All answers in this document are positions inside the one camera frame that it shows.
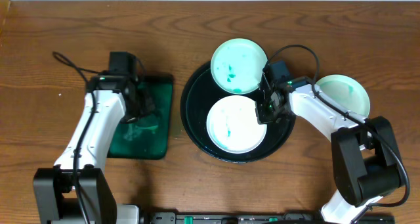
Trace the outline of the white plate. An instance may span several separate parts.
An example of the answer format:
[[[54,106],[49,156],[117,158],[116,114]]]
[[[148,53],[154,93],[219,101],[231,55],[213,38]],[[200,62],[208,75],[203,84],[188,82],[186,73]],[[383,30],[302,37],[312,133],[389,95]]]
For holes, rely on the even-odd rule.
[[[255,150],[268,129],[266,124],[258,123],[255,109],[255,101],[241,95],[217,101],[206,119],[207,133],[212,142],[229,154]]]

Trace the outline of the pale green plate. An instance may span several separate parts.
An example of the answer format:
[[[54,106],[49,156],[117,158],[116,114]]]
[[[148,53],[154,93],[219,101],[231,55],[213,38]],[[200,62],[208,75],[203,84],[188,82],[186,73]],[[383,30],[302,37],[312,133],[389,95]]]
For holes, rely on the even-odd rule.
[[[224,91],[248,94],[259,88],[267,60],[266,53],[255,42],[244,38],[230,39],[213,53],[211,75]]]
[[[355,79],[333,74],[319,79],[316,84],[340,105],[357,114],[369,116],[371,104],[368,93]]]

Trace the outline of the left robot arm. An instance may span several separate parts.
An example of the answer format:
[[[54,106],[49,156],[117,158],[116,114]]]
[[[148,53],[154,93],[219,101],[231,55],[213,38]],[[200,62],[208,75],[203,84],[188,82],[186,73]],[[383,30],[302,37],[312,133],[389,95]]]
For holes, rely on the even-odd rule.
[[[104,176],[117,126],[140,113],[129,76],[94,76],[72,139],[52,168],[39,168],[33,189],[42,223],[140,223],[140,208],[117,204]]]

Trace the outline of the green sponge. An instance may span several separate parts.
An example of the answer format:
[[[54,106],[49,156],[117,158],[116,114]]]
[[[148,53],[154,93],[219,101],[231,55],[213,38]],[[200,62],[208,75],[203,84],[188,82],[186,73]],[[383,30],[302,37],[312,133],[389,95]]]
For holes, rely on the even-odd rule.
[[[158,130],[158,123],[135,122],[127,124],[127,130],[123,133],[123,138],[127,141],[139,140],[144,133],[155,134]]]

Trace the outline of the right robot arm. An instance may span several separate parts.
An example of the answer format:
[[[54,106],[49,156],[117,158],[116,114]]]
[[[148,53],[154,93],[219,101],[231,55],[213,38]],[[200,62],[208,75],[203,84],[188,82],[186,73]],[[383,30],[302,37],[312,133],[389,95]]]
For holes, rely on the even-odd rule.
[[[380,201],[410,182],[390,122],[369,119],[339,103],[307,77],[260,82],[262,99],[256,103],[260,124],[299,116],[331,142],[337,190],[321,209],[327,223],[357,223]]]

